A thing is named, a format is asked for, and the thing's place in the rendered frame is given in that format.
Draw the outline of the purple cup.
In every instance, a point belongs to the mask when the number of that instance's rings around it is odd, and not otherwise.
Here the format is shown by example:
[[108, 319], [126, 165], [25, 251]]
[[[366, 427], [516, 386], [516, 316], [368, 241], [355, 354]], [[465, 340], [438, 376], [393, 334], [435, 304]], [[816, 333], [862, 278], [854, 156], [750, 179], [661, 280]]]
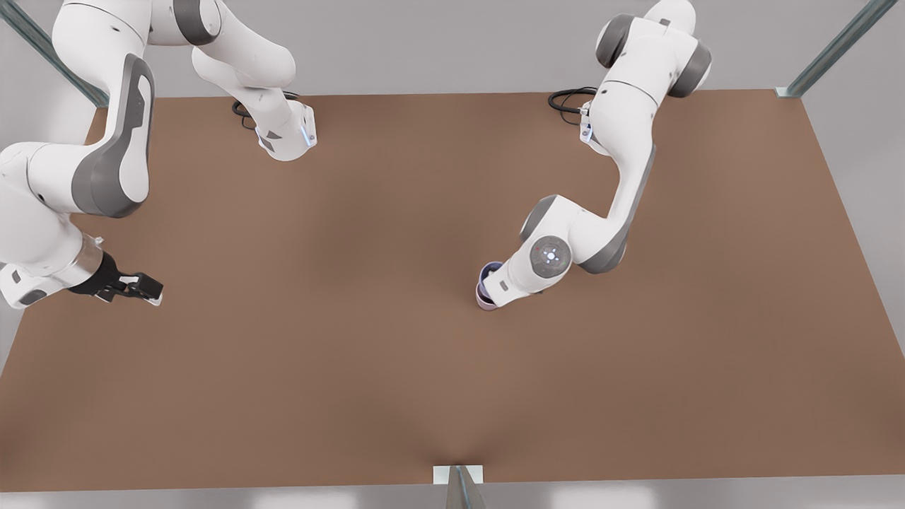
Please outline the purple cup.
[[482, 300], [485, 300], [485, 302], [491, 302], [492, 299], [491, 299], [491, 296], [489, 296], [489, 294], [488, 294], [488, 292], [487, 292], [487, 290], [486, 290], [486, 287], [485, 287], [485, 284], [484, 284], [484, 280], [485, 280], [489, 275], [491, 275], [491, 274], [493, 274], [495, 271], [499, 270], [499, 269], [502, 267], [502, 264], [503, 264], [503, 263], [501, 263], [501, 262], [499, 262], [499, 261], [494, 261], [494, 262], [485, 264], [484, 267], [482, 267], [482, 270], [479, 272], [479, 279], [478, 279], [478, 284], [477, 284], [477, 293], [478, 293], [478, 296], [479, 296]]

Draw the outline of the silver frame post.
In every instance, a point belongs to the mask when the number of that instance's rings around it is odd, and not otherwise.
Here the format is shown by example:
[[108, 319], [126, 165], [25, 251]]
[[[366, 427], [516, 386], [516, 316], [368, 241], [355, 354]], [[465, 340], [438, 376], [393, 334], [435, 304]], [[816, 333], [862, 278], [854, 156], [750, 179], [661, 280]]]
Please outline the silver frame post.
[[788, 86], [776, 87], [773, 90], [776, 97], [801, 98], [804, 96], [897, 3], [899, 0], [868, 0], [865, 6]]
[[76, 90], [80, 91], [95, 107], [109, 106], [109, 96], [103, 90], [88, 84], [59, 58], [48, 33], [27, 14], [14, 0], [0, 0], [0, 18], [7, 23], [23, 41], [27, 42], [42, 58], [45, 58], [59, 74]]
[[487, 509], [478, 489], [484, 466], [433, 466], [433, 483], [447, 486], [445, 509]]

